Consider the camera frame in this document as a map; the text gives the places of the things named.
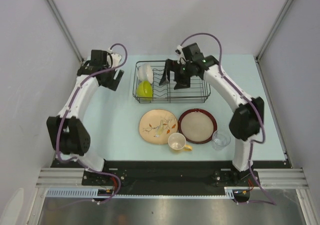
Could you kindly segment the beige bird pattern plate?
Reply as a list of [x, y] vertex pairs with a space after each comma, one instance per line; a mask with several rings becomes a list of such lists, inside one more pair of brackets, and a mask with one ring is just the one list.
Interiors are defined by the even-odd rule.
[[176, 116], [164, 109], [152, 109], [146, 112], [139, 122], [139, 134], [142, 139], [155, 145], [167, 144], [170, 135], [177, 131]]

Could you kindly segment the dark wire dish rack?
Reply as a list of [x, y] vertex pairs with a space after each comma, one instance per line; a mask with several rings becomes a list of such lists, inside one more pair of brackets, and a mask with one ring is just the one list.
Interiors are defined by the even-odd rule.
[[[138, 79], [138, 69], [149, 64], [153, 72], [152, 97], [138, 95], [137, 89], [141, 81]], [[170, 72], [170, 82], [159, 86], [165, 68], [164, 60], [140, 60], [135, 64], [132, 95], [139, 103], [204, 103], [211, 95], [210, 85], [197, 76], [190, 79], [190, 87], [174, 89], [174, 73]]]

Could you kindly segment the red rimmed round plate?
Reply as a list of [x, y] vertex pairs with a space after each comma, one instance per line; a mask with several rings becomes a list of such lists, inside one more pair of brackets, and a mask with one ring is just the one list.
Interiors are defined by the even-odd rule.
[[188, 109], [178, 119], [178, 131], [193, 144], [210, 142], [217, 130], [218, 124], [215, 117], [201, 108]]

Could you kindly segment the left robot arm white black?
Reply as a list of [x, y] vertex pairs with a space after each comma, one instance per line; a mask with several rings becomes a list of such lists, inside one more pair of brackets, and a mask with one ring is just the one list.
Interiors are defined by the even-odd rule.
[[127, 56], [107, 50], [92, 50], [90, 58], [77, 70], [75, 86], [58, 115], [46, 120], [50, 141], [57, 159], [62, 163], [78, 162], [92, 170], [100, 185], [110, 181], [111, 173], [104, 169], [104, 159], [91, 148], [91, 136], [83, 124], [89, 103], [99, 87], [116, 91], [124, 71]]

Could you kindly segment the white bowl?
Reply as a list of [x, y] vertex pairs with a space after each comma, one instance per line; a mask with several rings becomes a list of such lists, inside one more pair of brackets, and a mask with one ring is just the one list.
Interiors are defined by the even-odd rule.
[[150, 84], [154, 81], [154, 74], [152, 67], [149, 63], [144, 63], [138, 67], [137, 78], [140, 81], [148, 81]]

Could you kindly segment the yellow green bowl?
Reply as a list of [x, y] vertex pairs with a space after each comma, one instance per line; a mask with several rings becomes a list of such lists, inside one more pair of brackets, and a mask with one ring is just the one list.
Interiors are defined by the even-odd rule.
[[136, 94], [141, 98], [152, 98], [153, 97], [153, 88], [148, 81], [142, 81], [139, 83]]

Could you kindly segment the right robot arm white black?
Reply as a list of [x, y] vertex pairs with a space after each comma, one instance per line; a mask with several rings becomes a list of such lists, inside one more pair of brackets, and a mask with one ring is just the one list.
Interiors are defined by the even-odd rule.
[[244, 92], [224, 71], [221, 58], [213, 55], [204, 56], [197, 43], [176, 49], [177, 60], [167, 59], [164, 64], [160, 86], [170, 82], [170, 74], [174, 73], [175, 89], [190, 87], [191, 77], [197, 76], [211, 85], [227, 102], [233, 116], [229, 122], [229, 131], [235, 138], [235, 151], [232, 160], [233, 171], [231, 181], [242, 186], [253, 174], [253, 144], [256, 136], [262, 134], [263, 144], [266, 140], [264, 128], [264, 100], [251, 97]]

